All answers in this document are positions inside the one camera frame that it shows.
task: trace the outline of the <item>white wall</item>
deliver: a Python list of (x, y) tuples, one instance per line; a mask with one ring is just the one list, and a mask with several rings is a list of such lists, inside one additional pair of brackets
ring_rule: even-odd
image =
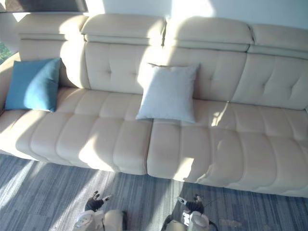
[[(86, 3), (90, 14), (201, 15), (308, 29), (308, 0), (86, 0)], [(0, 13), (0, 40), (13, 52), (19, 44), (13, 31), (15, 24), (13, 14)]]

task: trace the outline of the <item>leather upholstery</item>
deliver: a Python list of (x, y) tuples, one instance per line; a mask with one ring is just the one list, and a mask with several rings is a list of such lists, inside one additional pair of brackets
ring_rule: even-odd
[(91, 42), (161, 46), (164, 27), (160, 17), (99, 14), (90, 17), (81, 32)]
[(249, 53), (308, 59), (307, 30), (264, 24), (253, 24), (251, 29), (255, 43), (249, 47)]
[(203, 100), (194, 111), (195, 124), (154, 120), (149, 175), (307, 197), (305, 111)]
[[(19, 55), (0, 66), (0, 106), (14, 59), (60, 56), (57, 110), (5, 111), (1, 152), (308, 197), (306, 31), (249, 30), (242, 22), (201, 17), (169, 23), (165, 28), (162, 18), (136, 15), (27, 16), (19, 23)], [(163, 41), (165, 29), (162, 48), (152, 41)], [(145, 63), (200, 63), (196, 124), (135, 120)]]
[(236, 20), (196, 16), (167, 23), (166, 46), (246, 51), (252, 43), (248, 25)]
[(55, 113), (4, 112), (1, 149), (21, 158), (145, 174), (152, 122), (135, 120), (141, 98), (61, 88)]

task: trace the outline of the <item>throw pillow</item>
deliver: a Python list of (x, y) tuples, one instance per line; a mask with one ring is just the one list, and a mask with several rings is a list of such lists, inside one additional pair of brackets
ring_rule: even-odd
[(5, 110), (56, 108), (60, 58), (15, 61)]
[(193, 85), (199, 65), (156, 66), (147, 64), (140, 77), (147, 79), (136, 119), (176, 119), (195, 123)]

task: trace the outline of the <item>carpet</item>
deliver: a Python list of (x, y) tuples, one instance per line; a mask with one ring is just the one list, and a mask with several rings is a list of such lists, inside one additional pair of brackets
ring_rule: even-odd
[(160, 231), (180, 219), (180, 195), (198, 193), (219, 231), (306, 231), (308, 199), (245, 192), (147, 175), (136, 176), (24, 160), (0, 154), (0, 230), (69, 231), (95, 190), (113, 198), (102, 210), (125, 210), (128, 229)]

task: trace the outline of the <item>sectional sofa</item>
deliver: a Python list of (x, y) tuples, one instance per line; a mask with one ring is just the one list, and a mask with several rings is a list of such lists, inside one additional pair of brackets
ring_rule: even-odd
[[(308, 31), (193, 17), (30, 14), (0, 66), (61, 57), (57, 109), (2, 110), (1, 153), (308, 197)], [(136, 120), (146, 63), (200, 64), (196, 123)]]

